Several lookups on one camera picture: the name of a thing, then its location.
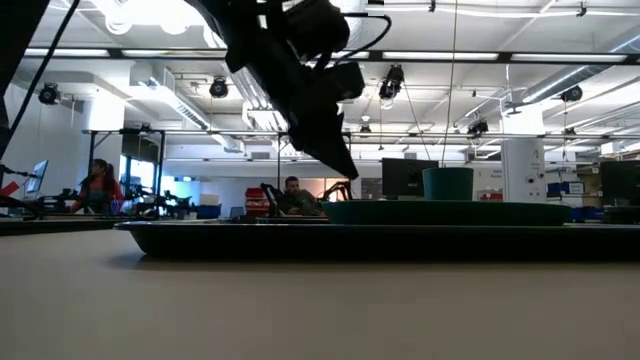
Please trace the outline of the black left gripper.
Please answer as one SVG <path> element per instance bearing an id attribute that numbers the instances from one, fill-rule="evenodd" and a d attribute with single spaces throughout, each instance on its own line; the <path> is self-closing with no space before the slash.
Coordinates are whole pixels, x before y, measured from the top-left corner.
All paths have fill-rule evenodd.
<path id="1" fill-rule="evenodd" d="M 246 69 L 253 75 L 289 123 L 296 150 L 354 180 L 359 172 L 341 134 L 338 103 L 362 94 L 359 65 L 347 61 L 329 66 L 336 52 L 302 61 L 288 42 L 284 11 L 268 10 L 265 27 L 257 12 L 231 11 L 224 30 L 227 65 L 233 72 Z"/>

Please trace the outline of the dark serving tray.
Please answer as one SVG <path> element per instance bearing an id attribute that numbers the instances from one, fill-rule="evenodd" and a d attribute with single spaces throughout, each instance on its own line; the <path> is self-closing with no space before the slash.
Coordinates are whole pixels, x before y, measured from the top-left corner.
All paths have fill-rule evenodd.
<path id="1" fill-rule="evenodd" d="M 247 261 L 640 263 L 640 226 L 125 222 L 147 255 Z"/>

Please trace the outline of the teal cup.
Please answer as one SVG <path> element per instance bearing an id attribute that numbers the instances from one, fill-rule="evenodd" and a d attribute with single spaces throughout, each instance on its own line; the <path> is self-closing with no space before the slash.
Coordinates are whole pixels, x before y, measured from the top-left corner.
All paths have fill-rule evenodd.
<path id="1" fill-rule="evenodd" d="M 429 201 L 471 201 L 474 170 L 430 168 L 422 171 L 424 197 Z"/>

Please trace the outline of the green plate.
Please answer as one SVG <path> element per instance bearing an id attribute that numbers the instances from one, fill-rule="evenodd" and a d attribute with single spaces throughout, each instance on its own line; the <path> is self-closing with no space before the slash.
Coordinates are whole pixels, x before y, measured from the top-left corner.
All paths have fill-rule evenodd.
<path id="1" fill-rule="evenodd" d="M 565 205 L 491 201 L 350 200 L 322 208 L 341 225 L 560 226 L 571 213 Z"/>

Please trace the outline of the person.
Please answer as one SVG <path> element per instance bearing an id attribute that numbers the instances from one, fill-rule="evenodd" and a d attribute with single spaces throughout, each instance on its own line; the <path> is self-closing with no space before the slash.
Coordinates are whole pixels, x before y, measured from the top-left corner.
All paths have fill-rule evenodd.
<path id="1" fill-rule="evenodd" d="M 289 176 L 285 179 L 285 191 L 276 198 L 279 211 L 288 216 L 321 216 L 318 199 L 300 187 L 299 179 Z"/>
<path id="2" fill-rule="evenodd" d="M 83 179 L 80 186 L 79 198 L 70 208 L 72 213 L 81 208 L 104 215 L 116 215 L 120 212 L 124 195 L 111 163 L 100 158 L 94 159 L 93 173 Z"/>

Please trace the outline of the black computer monitor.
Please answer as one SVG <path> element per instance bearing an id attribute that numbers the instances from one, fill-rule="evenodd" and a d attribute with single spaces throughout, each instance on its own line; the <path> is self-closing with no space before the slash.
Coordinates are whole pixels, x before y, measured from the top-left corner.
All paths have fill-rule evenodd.
<path id="1" fill-rule="evenodd" d="M 422 172 L 438 167 L 439 163 L 432 160 L 383 158 L 382 193 L 387 197 L 423 197 Z"/>
<path id="2" fill-rule="evenodd" d="M 602 162 L 600 174 L 605 198 L 640 201 L 640 160 Z"/>

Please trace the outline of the red storage bins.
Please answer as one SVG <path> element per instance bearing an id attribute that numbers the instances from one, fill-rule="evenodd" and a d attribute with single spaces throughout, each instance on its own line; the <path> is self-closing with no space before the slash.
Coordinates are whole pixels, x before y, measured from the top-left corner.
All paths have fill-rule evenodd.
<path id="1" fill-rule="evenodd" d="M 265 217 L 270 214 L 271 204 L 260 187 L 247 188 L 245 191 L 245 213 L 247 216 Z"/>

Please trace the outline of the white column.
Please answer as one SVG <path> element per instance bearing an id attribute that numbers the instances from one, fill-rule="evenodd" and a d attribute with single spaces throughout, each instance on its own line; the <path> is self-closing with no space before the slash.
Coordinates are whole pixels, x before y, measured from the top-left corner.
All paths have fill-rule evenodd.
<path id="1" fill-rule="evenodd" d="M 546 201 L 545 151 L 541 139 L 504 140 L 501 162 L 504 201 Z"/>

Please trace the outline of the blue storage bins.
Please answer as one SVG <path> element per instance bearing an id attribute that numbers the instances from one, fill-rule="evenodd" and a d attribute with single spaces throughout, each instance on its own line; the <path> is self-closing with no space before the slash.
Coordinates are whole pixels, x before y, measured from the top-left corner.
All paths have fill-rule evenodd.
<path id="1" fill-rule="evenodd" d="M 562 181 L 547 184 L 548 197 L 583 195 L 584 193 L 585 185 L 582 181 Z"/>
<path id="2" fill-rule="evenodd" d="M 571 209 L 569 221 L 585 223 L 589 221 L 602 221 L 605 211 L 603 208 L 593 206 L 574 207 Z"/>

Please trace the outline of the lit computer monitor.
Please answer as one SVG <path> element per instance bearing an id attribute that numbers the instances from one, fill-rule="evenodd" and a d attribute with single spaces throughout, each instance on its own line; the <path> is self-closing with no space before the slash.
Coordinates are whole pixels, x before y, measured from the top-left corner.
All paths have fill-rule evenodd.
<path id="1" fill-rule="evenodd" d="M 40 191 L 48 164 L 48 160 L 43 160 L 34 166 L 26 185 L 27 194 L 36 194 Z"/>

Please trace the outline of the black overhead frame bar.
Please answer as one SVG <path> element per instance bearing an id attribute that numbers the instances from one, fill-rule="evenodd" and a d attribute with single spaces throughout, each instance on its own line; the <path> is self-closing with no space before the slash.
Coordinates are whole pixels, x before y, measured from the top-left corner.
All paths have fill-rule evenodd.
<path id="1" fill-rule="evenodd" d="M 60 48 L 53 52 L 55 58 L 68 59 L 132 59 L 132 60 L 187 60 L 222 61 L 224 48 Z M 480 51 L 389 51 L 367 50 L 354 54 L 341 51 L 331 55 L 363 62 L 385 63 L 464 63 L 464 64 L 541 64 L 541 65 L 611 65 L 640 66 L 640 53 L 534 53 L 534 52 L 480 52 Z"/>

